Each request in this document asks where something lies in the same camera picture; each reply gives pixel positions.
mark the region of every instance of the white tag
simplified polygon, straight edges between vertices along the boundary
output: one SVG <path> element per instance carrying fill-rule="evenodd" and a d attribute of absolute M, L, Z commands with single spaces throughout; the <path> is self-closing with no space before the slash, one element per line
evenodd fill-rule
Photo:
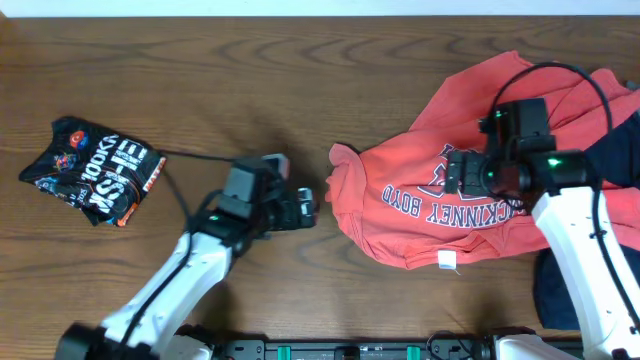
<path fill-rule="evenodd" d="M 453 250 L 438 250 L 438 267 L 440 269 L 453 270 L 460 275 L 456 270 L 456 252 Z"/>

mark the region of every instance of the snack bag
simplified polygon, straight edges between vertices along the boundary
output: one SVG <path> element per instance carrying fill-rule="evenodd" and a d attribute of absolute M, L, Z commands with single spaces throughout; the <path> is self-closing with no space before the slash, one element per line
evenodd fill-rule
<path fill-rule="evenodd" d="M 125 226 L 166 158 L 140 140 L 73 116 L 51 125 L 51 144 L 20 181 L 79 208 L 93 225 Z"/>

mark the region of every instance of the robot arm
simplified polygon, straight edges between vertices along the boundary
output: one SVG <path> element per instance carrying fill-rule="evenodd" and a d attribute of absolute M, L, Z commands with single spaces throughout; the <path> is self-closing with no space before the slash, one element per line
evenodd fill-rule
<path fill-rule="evenodd" d="M 604 196 L 594 202 L 601 183 L 584 153 L 556 150 L 547 118 L 543 99 L 500 105 L 480 125 L 488 135 L 484 154 L 449 154 L 445 191 L 501 198 L 531 213 L 567 284 L 585 359 L 638 358 L 640 289 Z M 502 338 L 495 350 L 498 359 L 572 358 L 530 335 Z"/>
<path fill-rule="evenodd" d="M 267 231 L 315 225 L 311 190 L 285 190 L 288 168 L 288 159 L 280 154 L 234 161 L 217 207 L 199 209 L 195 230 L 180 237 L 162 268 L 99 328 L 72 325 L 60 339 L 55 359 L 162 358 L 196 303 L 224 279 L 233 258 L 244 254 L 254 239 Z M 207 359 L 210 350 L 197 349 Z"/>
<path fill-rule="evenodd" d="M 140 306 L 178 266 L 187 251 L 188 241 L 189 235 L 185 233 L 169 260 L 140 292 L 102 321 L 101 327 L 106 329 L 107 339 L 120 343 Z M 232 260 L 231 248 L 224 246 L 220 239 L 201 232 L 193 234 L 192 241 L 189 262 L 147 308 L 127 342 L 128 347 L 148 344 L 151 345 L 151 353 L 163 354 L 169 340 L 200 298 L 227 275 Z"/>

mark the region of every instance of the red sweatshirt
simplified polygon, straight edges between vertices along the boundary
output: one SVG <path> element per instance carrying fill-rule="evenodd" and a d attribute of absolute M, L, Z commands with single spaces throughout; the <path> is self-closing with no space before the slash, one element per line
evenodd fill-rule
<path fill-rule="evenodd" d="M 377 261 L 408 269 L 438 262 L 454 250 L 458 263 L 518 255 L 549 245 L 533 219 L 486 197 L 444 194 L 446 154 L 482 151 L 485 117 L 498 89 L 531 66 L 508 52 L 448 78 L 409 132 L 358 156 L 336 144 L 327 179 L 340 229 Z M 640 108 L 640 91 L 622 87 L 610 70 L 592 74 L 607 94 L 617 126 Z M 607 131 L 600 100 L 589 83 L 563 69 L 537 70 L 513 84 L 501 102 L 543 97 L 558 149 L 585 150 Z M 640 250 L 640 190 L 604 191 L 621 244 Z"/>

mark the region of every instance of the wood grain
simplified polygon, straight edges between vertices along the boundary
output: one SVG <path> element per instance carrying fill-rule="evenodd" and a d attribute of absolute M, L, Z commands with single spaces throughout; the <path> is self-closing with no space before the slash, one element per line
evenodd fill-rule
<path fill-rule="evenodd" d="M 0 32 L 0 358 L 51 358 L 74 320 L 98 324 L 173 249 L 183 218 L 159 181 L 124 229 L 17 181 L 49 123 L 85 117 L 158 148 L 284 152 L 294 181 L 326 191 L 334 142 L 366 149 L 406 131 L 447 76 L 516 49 L 638 80 L 638 18 L 50 19 Z M 171 159 L 195 205 L 227 167 Z M 439 329 L 541 330 L 533 254 L 407 272 L 369 259 L 325 205 L 312 230 L 238 261 L 191 317 L 292 338 L 417 338 Z M 546 335 L 564 333 L 542 331 Z"/>

